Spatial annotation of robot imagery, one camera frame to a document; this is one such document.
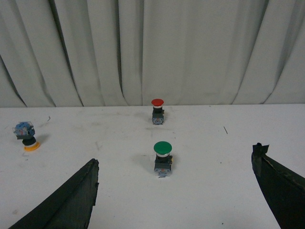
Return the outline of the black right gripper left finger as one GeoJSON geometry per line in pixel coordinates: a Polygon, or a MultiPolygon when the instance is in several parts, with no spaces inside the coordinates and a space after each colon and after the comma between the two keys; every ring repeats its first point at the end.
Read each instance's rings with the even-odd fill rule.
{"type": "Polygon", "coordinates": [[[91,159],[11,229],[86,229],[98,192],[99,162],[91,159]]]}

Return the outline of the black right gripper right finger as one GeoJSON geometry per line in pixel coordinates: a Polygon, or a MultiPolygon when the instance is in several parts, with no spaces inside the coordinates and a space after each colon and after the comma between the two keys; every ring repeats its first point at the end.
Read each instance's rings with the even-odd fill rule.
{"type": "Polygon", "coordinates": [[[253,145],[251,162],[261,192],[282,229],[305,227],[305,178],[266,155],[269,146],[253,145]]]}

